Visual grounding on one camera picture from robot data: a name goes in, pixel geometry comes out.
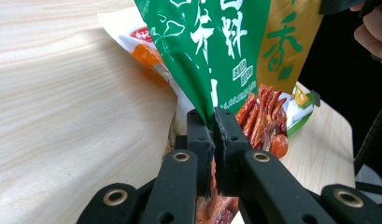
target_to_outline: green snack bag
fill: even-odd
[[[270,1],[135,2],[165,65],[209,127],[214,107],[236,113],[257,92]]]

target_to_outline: finger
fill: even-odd
[[[360,11],[363,7],[364,3],[357,4],[356,6],[353,6],[350,8],[350,11]]]
[[[372,54],[382,59],[382,42],[374,38],[364,24],[356,29],[354,38]]]
[[[382,42],[382,6],[364,16],[363,21],[369,33]]]

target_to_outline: human hand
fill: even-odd
[[[360,11],[362,6],[363,4],[359,4],[350,10]],[[354,38],[372,54],[382,59],[382,5],[362,19],[364,24],[356,29]]]

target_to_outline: wooden table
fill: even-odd
[[[131,6],[0,0],[0,223],[75,223],[103,186],[156,176],[176,96],[96,16]],[[354,187],[351,128],[324,102],[282,161],[316,193]]]

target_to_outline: red logo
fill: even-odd
[[[131,37],[140,39],[147,42],[152,42],[152,37],[150,37],[149,30],[147,26],[141,27],[137,30],[134,30],[131,34]]]

